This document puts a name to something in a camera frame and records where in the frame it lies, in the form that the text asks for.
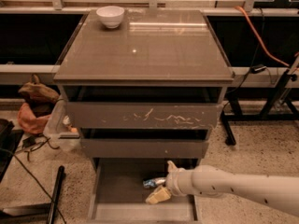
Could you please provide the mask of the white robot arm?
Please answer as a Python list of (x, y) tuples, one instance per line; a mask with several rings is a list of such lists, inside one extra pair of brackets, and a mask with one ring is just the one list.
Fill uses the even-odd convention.
[(172, 196), (213, 196), (230, 193), (299, 216), (298, 177), (233, 174), (210, 165), (199, 165), (186, 170), (178, 168), (172, 161), (167, 164), (166, 177), (143, 182), (145, 189), (154, 189), (146, 203), (161, 203)]

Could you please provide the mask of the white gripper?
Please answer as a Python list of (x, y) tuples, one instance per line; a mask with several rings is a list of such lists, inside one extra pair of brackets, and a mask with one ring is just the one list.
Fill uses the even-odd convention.
[(168, 175), (166, 177), (166, 187), (159, 186), (146, 199), (147, 204), (156, 204), (167, 201), (174, 196), (186, 196), (193, 194), (192, 171), (177, 168), (172, 162), (167, 162)]

